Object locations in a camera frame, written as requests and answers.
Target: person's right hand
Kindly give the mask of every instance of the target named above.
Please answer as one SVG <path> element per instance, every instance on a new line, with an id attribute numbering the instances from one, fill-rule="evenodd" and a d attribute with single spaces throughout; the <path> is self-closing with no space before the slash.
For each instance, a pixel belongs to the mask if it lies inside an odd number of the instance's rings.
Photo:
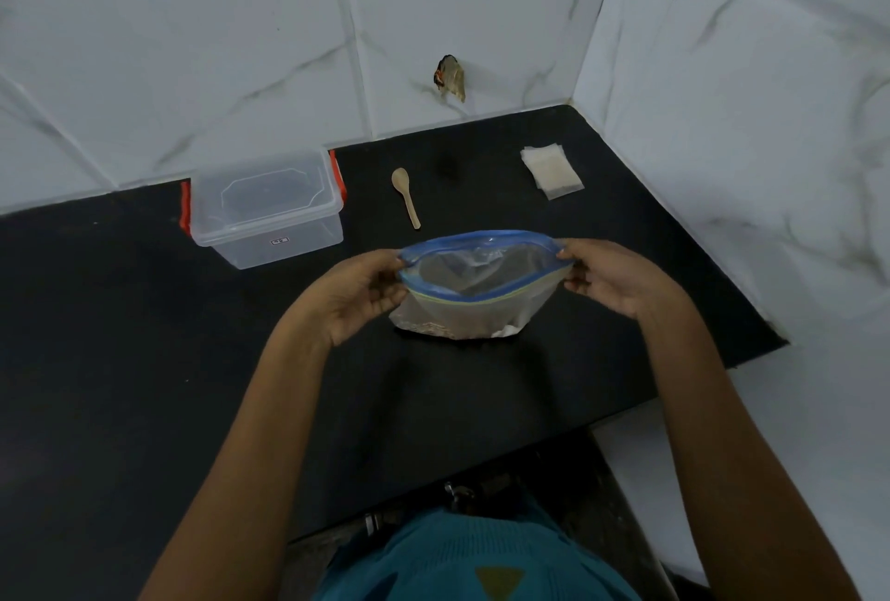
<path id="1" fill-rule="evenodd" d="M 561 259 L 577 259 L 565 288 L 635 320 L 649 303 L 688 298 L 664 270 L 608 240 L 570 238 Z"/>

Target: plastic bag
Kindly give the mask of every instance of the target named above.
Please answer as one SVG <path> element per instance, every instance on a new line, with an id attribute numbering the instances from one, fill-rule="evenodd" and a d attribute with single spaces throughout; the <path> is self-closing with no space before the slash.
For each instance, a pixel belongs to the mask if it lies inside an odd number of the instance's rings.
<path id="1" fill-rule="evenodd" d="M 556 258 L 561 248 L 528 230 L 479 230 L 406 247 L 400 276 L 409 294 L 390 320 L 436 337 L 513 336 L 572 268 Z"/>

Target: black table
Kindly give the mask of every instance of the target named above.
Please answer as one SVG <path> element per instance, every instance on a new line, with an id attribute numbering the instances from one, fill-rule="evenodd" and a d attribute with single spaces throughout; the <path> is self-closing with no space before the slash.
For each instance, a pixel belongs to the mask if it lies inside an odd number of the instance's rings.
<path id="1" fill-rule="evenodd" d="M 548 202 L 519 151 L 560 143 L 586 186 Z M 0 597 L 134 597 L 216 455 L 268 333 L 341 258 L 482 229 L 616 240 L 689 291 L 727 365 L 782 345 L 570 107 L 337 152 L 344 242 L 238 271 L 163 184 L 0 220 Z M 390 184 L 405 167 L 423 229 Z M 386 319 L 333 352 L 292 535 L 655 396 L 633 322 L 557 291 L 516 337 Z"/>

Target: teal shirt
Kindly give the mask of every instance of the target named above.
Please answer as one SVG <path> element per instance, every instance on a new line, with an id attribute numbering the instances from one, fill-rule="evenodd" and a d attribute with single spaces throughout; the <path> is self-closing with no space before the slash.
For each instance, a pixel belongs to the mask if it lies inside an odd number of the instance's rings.
<path id="1" fill-rule="evenodd" d="M 332 565 L 318 601 L 639 601 L 601 559 L 532 522 L 437 510 L 408 522 L 385 547 Z"/>

